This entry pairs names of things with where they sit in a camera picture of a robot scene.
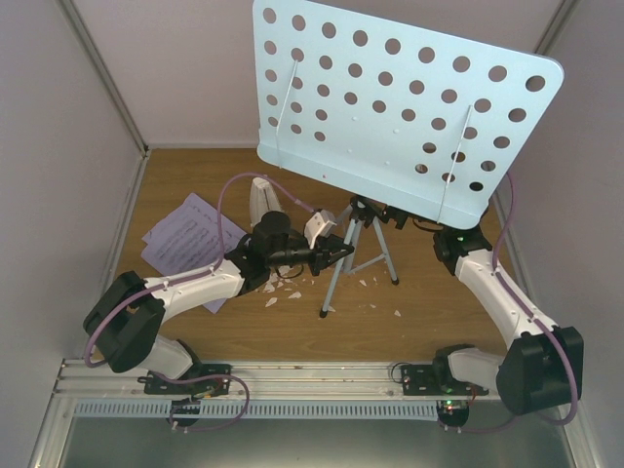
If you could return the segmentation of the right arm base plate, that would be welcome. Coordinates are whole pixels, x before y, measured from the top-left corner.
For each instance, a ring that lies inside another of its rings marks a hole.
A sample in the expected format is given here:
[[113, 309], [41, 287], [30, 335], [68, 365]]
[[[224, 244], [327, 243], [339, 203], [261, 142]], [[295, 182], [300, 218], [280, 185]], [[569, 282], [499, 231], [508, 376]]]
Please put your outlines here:
[[474, 383], [451, 378], [441, 383], [432, 365], [398, 365], [399, 378], [405, 396], [472, 397], [488, 396], [489, 391]]

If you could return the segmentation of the left aluminium frame post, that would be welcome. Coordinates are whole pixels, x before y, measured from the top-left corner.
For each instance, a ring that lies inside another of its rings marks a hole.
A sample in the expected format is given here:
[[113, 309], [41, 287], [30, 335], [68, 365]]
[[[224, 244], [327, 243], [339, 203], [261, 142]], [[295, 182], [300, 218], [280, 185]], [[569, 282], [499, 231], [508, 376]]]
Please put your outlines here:
[[133, 140], [135, 147], [138, 149], [139, 154], [143, 159], [147, 158], [149, 146], [141, 135], [137, 123], [131, 115], [127, 104], [116, 86], [114, 79], [98, 49], [98, 46], [75, 2], [72, 0], [58, 0], [57, 4], [68, 21], [68, 24], [75, 34], [79, 44], [86, 53], [97, 78], [115, 107], [118, 116], [121, 118], [121, 121]]

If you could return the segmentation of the white metronome body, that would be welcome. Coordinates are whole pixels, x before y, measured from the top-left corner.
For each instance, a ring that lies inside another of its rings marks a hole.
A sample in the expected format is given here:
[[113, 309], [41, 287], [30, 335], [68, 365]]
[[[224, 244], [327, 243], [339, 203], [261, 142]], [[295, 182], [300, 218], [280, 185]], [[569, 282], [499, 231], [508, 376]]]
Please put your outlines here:
[[265, 178], [255, 177], [250, 190], [250, 220], [255, 227], [269, 212], [283, 212], [273, 185]]

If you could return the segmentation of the aluminium frame post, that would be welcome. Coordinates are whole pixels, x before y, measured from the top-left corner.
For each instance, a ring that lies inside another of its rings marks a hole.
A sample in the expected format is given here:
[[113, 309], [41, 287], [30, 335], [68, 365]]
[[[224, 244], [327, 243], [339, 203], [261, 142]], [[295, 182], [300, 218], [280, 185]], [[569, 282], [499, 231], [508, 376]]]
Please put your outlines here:
[[555, 44], [580, 3], [580, 0], [561, 0], [558, 2], [555, 12], [549, 19], [543, 33], [533, 49], [535, 54], [548, 56], [552, 52]]
[[68, 21], [68, 24], [75, 34], [79, 44], [86, 53], [97, 78], [115, 107], [118, 116], [121, 118], [121, 121], [133, 140], [135, 147], [138, 149], [139, 154], [143, 159], [147, 158], [149, 146], [141, 135], [137, 123], [131, 115], [127, 104], [116, 86], [114, 79], [98, 49], [98, 46], [75, 2], [72, 0], [58, 0], [57, 4]]

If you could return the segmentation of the white debris pile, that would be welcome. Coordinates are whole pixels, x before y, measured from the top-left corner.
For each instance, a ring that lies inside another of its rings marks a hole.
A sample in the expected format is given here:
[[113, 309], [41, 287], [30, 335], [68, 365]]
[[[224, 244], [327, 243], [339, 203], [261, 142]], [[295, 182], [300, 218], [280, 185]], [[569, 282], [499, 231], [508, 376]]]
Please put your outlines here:
[[264, 293], [273, 293], [277, 289], [281, 288], [288, 281], [288, 279], [283, 279], [277, 275], [272, 274], [269, 276], [269, 280], [265, 283], [262, 291]]

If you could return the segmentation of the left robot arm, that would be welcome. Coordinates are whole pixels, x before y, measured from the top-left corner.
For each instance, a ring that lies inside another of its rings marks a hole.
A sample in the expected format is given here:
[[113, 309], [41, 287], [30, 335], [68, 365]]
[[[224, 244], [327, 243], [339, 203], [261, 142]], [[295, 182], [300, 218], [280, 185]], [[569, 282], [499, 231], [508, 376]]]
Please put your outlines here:
[[116, 373], [144, 369], [180, 394], [193, 392], [201, 381], [198, 360], [181, 342], [162, 336], [162, 325], [205, 303], [255, 291], [282, 266], [305, 265], [319, 275], [354, 252], [332, 233], [333, 225], [329, 212], [317, 211], [298, 233], [285, 213], [270, 211], [223, 260], [161, 278], [121, 274], [83, 322], [86, 365]]

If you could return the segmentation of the light blue music stand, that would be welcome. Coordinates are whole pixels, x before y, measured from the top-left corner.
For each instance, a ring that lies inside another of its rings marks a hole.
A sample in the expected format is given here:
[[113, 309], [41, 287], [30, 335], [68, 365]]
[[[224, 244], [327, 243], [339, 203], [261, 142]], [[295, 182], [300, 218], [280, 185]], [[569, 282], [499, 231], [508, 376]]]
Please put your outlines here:
[[265, 163], [475, 227], [560, 90], [554, 59], [310, 1], [253, 3]]

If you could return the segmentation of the sheet music paper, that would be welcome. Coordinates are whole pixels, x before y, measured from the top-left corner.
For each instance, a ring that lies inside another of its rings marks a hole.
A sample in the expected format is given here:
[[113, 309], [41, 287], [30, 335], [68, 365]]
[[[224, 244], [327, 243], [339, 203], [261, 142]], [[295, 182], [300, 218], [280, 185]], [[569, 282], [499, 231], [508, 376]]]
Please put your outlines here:
[[203, 304], [203, 307], [210, 311], [212, 314], [216, 314], [219, 309], [224, 305], [226, 299], [216, 299]]
[[212, 264], [220, 258], [216, 208], [191, 193], [142, 240], [141, 258], [162, 275]]

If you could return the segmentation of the aluminium front rail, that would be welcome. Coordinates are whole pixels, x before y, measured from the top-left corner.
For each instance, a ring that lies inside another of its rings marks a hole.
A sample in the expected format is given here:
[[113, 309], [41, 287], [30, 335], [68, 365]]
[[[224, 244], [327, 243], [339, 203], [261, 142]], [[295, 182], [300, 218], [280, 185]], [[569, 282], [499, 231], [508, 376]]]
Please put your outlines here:
[[[249, 388], [253, 401], [408, 401], [471, 400], [470, 386], [461, 395], [437, 392], [406, 396], [397, 382], [400, 369], [388, 362], [232, 361], [231, 374]], [[138, 380], [145, 370], [114, 373], [68, 360], [61, 365], [55, 397], [146, 398]]]

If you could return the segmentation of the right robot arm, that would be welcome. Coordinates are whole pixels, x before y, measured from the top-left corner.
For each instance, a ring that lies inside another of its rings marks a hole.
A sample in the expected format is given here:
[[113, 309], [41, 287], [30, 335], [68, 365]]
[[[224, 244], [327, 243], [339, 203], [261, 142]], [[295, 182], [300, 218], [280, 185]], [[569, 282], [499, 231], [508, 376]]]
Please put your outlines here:
[[507, 347], [496, 356], [470, 344], [438, 350], [427, 375], [434, 389], [453, 395], [477, 386], [498, 394], [515, 416], [567, 405], [576, 416], [582, 396], [584, 340], [574, 327], [560, 327], [537, 306], [505, 271], [481, 227], [432, 227], [430, 221], [394, 207], [373, 208], [376, 219], [393, 220], [397, 228], [411, 221], [433, 235], [436, 258], [482, 304]]

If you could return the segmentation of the right aluminium frame post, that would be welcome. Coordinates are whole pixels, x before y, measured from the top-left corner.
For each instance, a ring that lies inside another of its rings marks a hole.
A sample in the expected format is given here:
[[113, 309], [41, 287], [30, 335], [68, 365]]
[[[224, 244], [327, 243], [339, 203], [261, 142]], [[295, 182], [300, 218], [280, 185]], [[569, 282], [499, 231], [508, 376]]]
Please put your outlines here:
[[552, 52], [555, 44], [580, 3], [580, 0], [561, 0], [558, 2], [555, 12], [549, 19], [543, 33], [533, 49], [535, 54], [548, 56]]

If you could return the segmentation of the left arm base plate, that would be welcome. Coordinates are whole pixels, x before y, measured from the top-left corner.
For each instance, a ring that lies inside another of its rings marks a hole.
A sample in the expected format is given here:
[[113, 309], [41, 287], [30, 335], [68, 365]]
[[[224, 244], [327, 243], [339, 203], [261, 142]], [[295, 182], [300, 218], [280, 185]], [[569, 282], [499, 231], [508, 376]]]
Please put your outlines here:
[[229, 364], [193, 365], [179, 380], [184, 383], [171, 383], [149, 372], [137, 379], [147, 395], [186, 395], [194, 398], [217, 397], [229, 393]]

